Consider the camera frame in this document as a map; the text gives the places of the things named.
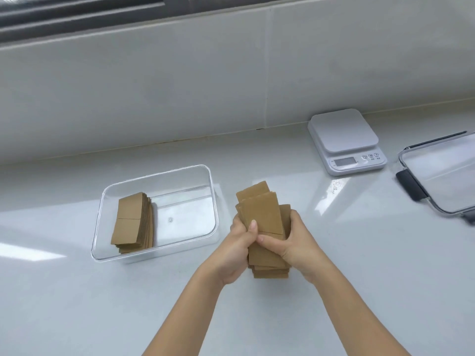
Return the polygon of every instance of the wall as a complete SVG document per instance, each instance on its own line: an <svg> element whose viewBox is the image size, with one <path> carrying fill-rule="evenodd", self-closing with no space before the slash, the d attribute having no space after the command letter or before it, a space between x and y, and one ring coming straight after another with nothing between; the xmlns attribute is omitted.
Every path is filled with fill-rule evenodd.
<svg viewBox="0 0 475 356"><path fill-rule="evenodd" d="M475 0L302 0L0 49L0 163L475 96Z"/></svg>

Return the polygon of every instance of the stack of brown envelopes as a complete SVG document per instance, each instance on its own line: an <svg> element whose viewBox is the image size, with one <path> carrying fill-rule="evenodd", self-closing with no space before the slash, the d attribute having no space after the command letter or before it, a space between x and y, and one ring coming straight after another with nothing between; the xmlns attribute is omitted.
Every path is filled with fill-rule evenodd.
<svg viewBox="0 0 475 356"><path fill-rule="evenodd" d="M279 205L277 195L263 181L237 194L239 218L249 228L252 220L258 223L260 234L286 240L290 234L290 205ZM282 257L257 243L249 247L249 268L255 279L287 279L290 265Z"/></svg>
<svg viewBox="0 0 475 356"><path fill-rule="evenodd" d="M111 244L120 253L145 250L153 246L153 215L150 198L143 192L119 200L116 226Z"/></svg>

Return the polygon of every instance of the person's right hand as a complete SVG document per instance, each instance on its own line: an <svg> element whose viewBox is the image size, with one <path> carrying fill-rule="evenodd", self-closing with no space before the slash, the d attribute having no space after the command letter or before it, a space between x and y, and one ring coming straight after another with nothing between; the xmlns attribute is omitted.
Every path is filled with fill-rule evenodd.
<svg viewBox="0 0 475 356"><path fill-rule="evenodd" d="M291 210L290 236L282 241L266 235L258 235L257 243L275 252L291 266L299 270L307 281L314 283L319 262L326 255L307 230L296 210Z"/></svg>

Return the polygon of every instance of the hand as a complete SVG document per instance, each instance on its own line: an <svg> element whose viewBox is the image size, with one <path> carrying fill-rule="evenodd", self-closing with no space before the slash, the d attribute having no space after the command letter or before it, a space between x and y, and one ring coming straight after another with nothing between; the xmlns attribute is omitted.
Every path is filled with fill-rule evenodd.
<svg viewBox="0 0 475 356"><path fill-rule="evenodd" d="M318 261L326 258L312 234L307 230L296 210L290 212L291 231L287 240L282 241L266 235L259 235L258 244L282 256L290 265L299 270L307 281L314 283Z"/></svg>
<svg viewBox="0 0 475 356"><path fill-rule="evenodd" d="M201 267L217 277L222 286L233 283L247 268L247 248L257 236L257 222L252 220L249 231L246 231L246 227L236 215L231 232Z"/></svg>

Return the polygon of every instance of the person's left hand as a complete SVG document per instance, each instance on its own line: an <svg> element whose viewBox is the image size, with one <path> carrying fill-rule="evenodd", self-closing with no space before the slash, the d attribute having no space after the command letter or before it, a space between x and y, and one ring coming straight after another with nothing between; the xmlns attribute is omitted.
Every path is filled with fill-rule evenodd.
<svg viewBox="0 0 475 356"><path fill-rule="evenodd" d="M223 286L233 283L247 268L247 248L257 236L257 222L253 220L246 231L246 227L236 215L231 232L201 267L217 277Z"/></svg>

